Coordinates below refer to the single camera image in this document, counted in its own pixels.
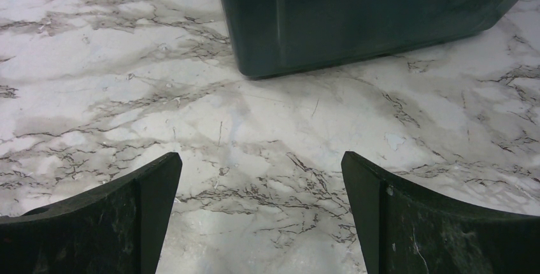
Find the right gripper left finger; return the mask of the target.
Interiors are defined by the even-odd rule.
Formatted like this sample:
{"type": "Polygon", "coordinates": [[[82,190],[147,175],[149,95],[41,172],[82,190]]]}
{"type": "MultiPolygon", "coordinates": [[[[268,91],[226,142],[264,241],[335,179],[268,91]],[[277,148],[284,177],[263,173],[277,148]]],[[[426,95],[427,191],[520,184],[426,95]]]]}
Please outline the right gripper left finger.
{"type": "Polygon", "coordinates": [[[181,167],[169,152],[83,193],[1,217],[1,272],[155,273],[181,167]]]}

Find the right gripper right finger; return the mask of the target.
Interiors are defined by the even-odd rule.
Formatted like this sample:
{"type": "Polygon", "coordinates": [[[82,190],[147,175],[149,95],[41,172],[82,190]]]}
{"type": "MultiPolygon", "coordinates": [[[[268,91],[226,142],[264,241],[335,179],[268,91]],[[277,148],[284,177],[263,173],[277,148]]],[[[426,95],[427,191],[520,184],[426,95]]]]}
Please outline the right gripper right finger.
{"type": "Polygon", "coordinates": [[[368,273],[539,272],[539,217],[450,198],[351,151],[341,168],[368,273]]]}

